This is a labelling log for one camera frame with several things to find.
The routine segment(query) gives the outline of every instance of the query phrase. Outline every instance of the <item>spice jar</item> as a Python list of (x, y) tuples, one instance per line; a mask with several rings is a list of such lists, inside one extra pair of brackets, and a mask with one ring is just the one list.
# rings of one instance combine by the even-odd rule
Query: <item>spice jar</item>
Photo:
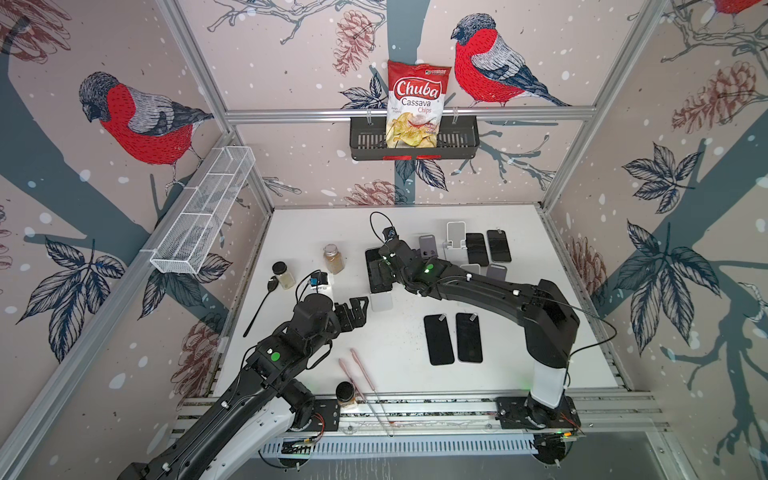
[(339, 248), (333, 243), (329, 243), (323, 249), (323, 256), (326, 259), (326, 268), (329, 272), (336, 275), (338, 272), (344, 270), (344, 258), (339, 252)]
[(290, 287), (296, 285), (296, 281), (293, 279), (293, 275), (288, 271), (285, 262), (276, 262), (272, 265), (272, 273), (275, 274), (277, 281), (283, 286), (283, 290), (288, 290)]
[(355, 387), (349, 382), (341, 382), (336, 386), (336, 401), (342, 407), (355, 405)]

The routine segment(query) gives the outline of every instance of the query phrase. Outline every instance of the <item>white table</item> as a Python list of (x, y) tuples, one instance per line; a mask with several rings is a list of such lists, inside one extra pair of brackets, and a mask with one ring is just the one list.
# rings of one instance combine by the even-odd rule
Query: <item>white table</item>
[[(336, 208), (277, 210), (266, 233), (253, 280), (229, 341), (226, 358), (214, 396), (220, 396), (240, 370), (245, 350), (269, 335), (276, 326), (292, 316), (294, 292), (277, 288), (264, 303), (247, 338), (243, 332), (266, 293), (272, 276), (271, 266), (284, 261), (296, 281), (315, 269), (325, 269), (323, 247), (335, 243), (344, 256), (344, 271), (331, 277), (334, 300), (347, 302), (350, 297), (369, 295), (365, 250), (381, 245), (371, 231), (369, 215), (373, 209)], [(419, 236), (434, 234), (440, 257), (445, 241), (445, 224), (463, 220), (468, 232), (501, 228), (506, 231), (512, 262), (506, 280), (537, 284), (542, 278), (555, 282), (572, 305), (576, 294), (566, 277), (536, 209), (532, 205), (488, 205), (457, 207), (413, 207), (381, 209), (395, 224), (398, 235), (411, 248), (419, 247)], [(374, 216), (379, 235), (388, 223)], [(448, 260), (467, 263), (466, 250), (448, 250)], [(360, 387), (367, 391), (357, 365), (349, 354), (355, 347), (362, 357), (376, 388), (382, 393), (495, 392), (529, 389), (533, 379), (533, 359), (525, 348), (523, 329), (498, 314), (455, 301), (422, 298), (406, 292), (401, 285), (392, 291), (394, 308), (386, 312), (368, 310), (363, 328), (342, 333), (333, 340), (333, 351), (315, 369), (298, 379), (316, 395), (333, 394), (336, 385), (346, 380), (339, 358), (346, 359)], [(423, 317), (444, 313), (456, 352), (455, 314), (477, 313), (482, 337), (482, 363), (459, 362), (433, 366), (429, 363)], [(585, 316), (581, 319), (574, 349), (595, 343)], [(573, 358), (571, 388), (612, 388), (617, 384), (599, 348), (585, 350)]]

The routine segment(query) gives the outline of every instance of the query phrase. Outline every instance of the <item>wall-mounted basket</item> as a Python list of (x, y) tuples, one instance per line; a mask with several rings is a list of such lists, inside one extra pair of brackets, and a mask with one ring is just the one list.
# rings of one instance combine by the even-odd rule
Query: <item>wall-mounted basket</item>
[(162, 273), (195, 274), (245, 184), (255, 159), (249, 147), (224, 147), (150, 261)]
[(349, 148), (357, 161), (466, 160), (474, 158), (480, 146), (473, 115), (443, 115), (434, 148), (387, 148), (385, 117), (352, 117), (350, 124)]

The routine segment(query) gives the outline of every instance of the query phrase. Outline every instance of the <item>jar lid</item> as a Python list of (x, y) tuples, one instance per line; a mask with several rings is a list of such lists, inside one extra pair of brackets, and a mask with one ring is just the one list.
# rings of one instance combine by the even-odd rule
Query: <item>jar lid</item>
[(276, 262), (274, 265), (272, 265), (272, 273), (275, 275), (283, 275), (287, 271), (288, 267), (286, 266), (285, 262)]
[(340, 402), (348, 402), (355, 398), (355, 387), (349, 382), (341, 382), (336, 386), (336, 398)]

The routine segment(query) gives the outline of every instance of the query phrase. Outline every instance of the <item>cassava chip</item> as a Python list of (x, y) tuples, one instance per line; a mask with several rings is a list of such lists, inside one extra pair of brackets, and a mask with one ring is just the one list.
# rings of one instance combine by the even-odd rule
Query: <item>cassava chip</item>
[(450, 67), (387, 64), (387, 147), (435, 147)]

